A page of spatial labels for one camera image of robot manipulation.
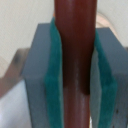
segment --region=teal foam block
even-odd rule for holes
[[[51,22],[51,53],[44,84],[50,128],[63,128],[62,46],[54,19]]]
[[[90,82],[90,110],[93,128],[110,128],[118,85],[112,74],[97,32]]]

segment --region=cylindrical object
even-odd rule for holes
[[[65,128],[89,127],[90,65],[97,0],[55,0],[63,46]]]

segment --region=white surface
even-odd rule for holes
[[[0,128],[31,128],[23,80],[0,99]]]

